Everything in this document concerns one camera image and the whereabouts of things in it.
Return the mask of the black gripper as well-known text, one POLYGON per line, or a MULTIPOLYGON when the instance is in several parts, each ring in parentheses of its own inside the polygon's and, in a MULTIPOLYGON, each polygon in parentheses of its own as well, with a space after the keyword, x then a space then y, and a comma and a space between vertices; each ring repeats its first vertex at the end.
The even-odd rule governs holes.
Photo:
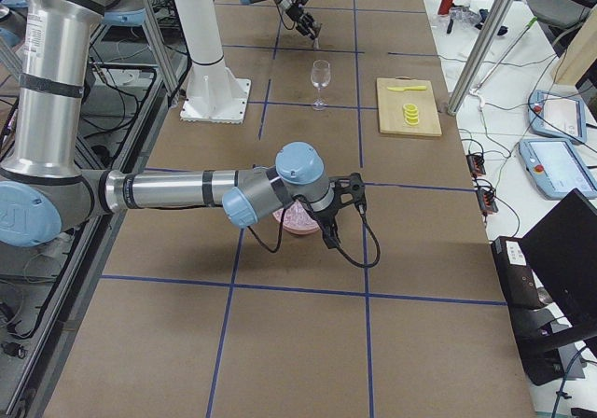
POLYGON ((286 15, 296 24, 296 29, 316 41, 320 35, 322 24, 315 21, 313 16, 305 10, 310 0, 287 0, 286 15))
POLYGON ((365 218, 365 183, 360 173, 330 179, 332 198, 321 211, 323 231, 337 231, 337 213, 348 206, 353 206, 362 219, 365 218))

